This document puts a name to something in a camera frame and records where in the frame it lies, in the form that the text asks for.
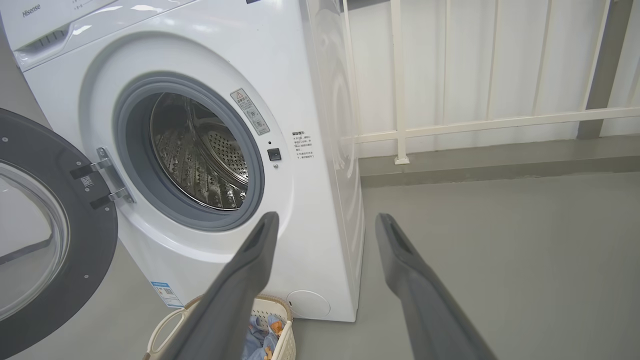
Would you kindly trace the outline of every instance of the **sticker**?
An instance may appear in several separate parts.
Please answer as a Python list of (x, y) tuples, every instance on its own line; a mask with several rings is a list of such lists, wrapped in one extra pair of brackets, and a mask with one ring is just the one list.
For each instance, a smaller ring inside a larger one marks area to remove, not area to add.
[(171, 290), (169, 284), (166, 282), (152, 281), (151, 285), (154, 286), (156, 292), (168, 307), (184, 307), (178, 297), (173, 293), (173, 290)]
[(85, 177), (81, 177), (80, 181), (82, 181), (82, 184), (84, 185), (85, 188), (88, 188), (89, 186), (93, 185), (93, 181), (91, 181), (91, 178), (89, 177), (89, 175)]
[(267, 126), (267, 123), (264, 121), (264, 118), (260, 115), (260, 112), (253, 104), (253, 101), (249, 99), (249, 96), (244, 92), (244, 90), (238, 89), (232, 92), (231, 97), (233, 97), (236, 104), (240, 106), (258, 135), (264, 135), (270, 131), (269, 126)]
[(296, 157), (298, 159), (311, 159), (314, 157), (313, 144), (311, 135), (305, 134), (304, 131), (294, 131), (293, 147), (296, 148)]

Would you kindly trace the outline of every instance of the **washing machine drum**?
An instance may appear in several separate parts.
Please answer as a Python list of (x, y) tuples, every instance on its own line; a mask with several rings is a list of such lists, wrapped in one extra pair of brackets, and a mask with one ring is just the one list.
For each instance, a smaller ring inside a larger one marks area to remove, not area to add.
[(231, 131), (212, 111), (189, 97), (164, 93), (149, 127), (156, 158), (180, 191), (218, 210), (242, 205), (247, 165)]

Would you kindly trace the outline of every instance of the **hisense logo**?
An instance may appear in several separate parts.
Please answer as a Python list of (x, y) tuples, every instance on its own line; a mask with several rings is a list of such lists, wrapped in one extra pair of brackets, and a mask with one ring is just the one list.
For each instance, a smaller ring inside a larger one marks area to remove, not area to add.
[(29, 15), (31, 15), (32, 13), (35, 13), (36, 11), (38, 11), (40, 9), (40, 4), (37, 4), (36, 6), (28, 9), (28, 10), (24, 10), (22, 12), (22, 17), (27, 17)]

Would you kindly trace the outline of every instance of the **blue clothing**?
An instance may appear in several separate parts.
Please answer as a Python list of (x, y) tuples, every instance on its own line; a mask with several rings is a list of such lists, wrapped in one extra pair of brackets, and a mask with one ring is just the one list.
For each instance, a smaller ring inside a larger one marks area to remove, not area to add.
[(269, 331), (260, 329), (257, 316), (251, 315), (251, 317), (249, 317), (249, 329), (246, 331), (242, 360), (264, 360), (264, 357), (267, 356), (267, 352), (265, 351), (267, 347), (269, 347), (272, 353), (275, 351), (278, 343), (278, 335), (273, 332), (271, 325), (281, 320), (273, 315), (269, 315), (267, 319)]

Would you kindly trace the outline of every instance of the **door lock button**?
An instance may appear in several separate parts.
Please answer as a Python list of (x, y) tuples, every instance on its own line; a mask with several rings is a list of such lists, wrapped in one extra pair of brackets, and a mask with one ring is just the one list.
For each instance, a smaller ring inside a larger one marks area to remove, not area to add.
[(268, 149), (267, 153), (269, 154), (269, 160), (271, 161), (282, 160), (282, 156), (280, 155), (280, 149), (277, 147), (274, 149)]

